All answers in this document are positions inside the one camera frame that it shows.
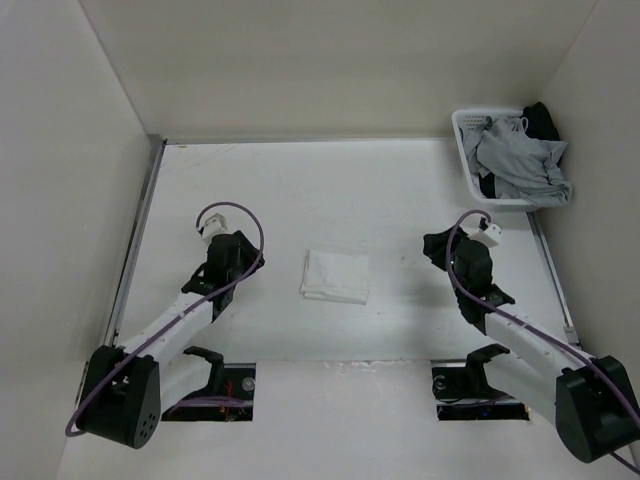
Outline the white tank top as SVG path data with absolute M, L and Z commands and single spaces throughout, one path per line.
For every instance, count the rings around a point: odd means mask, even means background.
M 366 305 L 369 292 L 366 255 L 308 251 L 300 287 L 305 299 Z

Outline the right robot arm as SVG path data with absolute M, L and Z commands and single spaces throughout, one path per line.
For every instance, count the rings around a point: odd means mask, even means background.
M 639 404 L 619 360 L 587 354 L 522 318 L 493 281 L 488 246 L 461 228 L 425 235 L 423 253 L 448 274 L 462 317 L 491 341 L 466 358 L 471 395 L 504 393 L 532 407 L 583 463 L 638 441 Z

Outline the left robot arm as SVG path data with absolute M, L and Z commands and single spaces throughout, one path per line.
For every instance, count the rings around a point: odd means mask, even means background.
M 261 250 L 241 231 L 214 234 L 205 262 L 159 318 L 122 345 L 92 354 L 67 435 L 92 434 L 140 449 L 165 411 L 183 398 L 219 395 L 224 358 L 192 340 L 229 307 L 236 286 L 263 265 Z

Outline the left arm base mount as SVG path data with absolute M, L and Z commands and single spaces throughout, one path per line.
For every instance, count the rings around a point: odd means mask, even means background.
M 228 363 L 202 347 L 185 349 L 161 380 L 165 422 L 247 422 L 253 419 L 257 366 Z

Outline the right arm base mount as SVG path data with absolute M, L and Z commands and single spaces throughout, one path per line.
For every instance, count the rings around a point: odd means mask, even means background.
M 439 421 L 529 421 L 527 407 L 487 382 L 484 367 L 509 350 L 498 344 L 477 349 L 465 360 L 431 363 L 432 394 Z

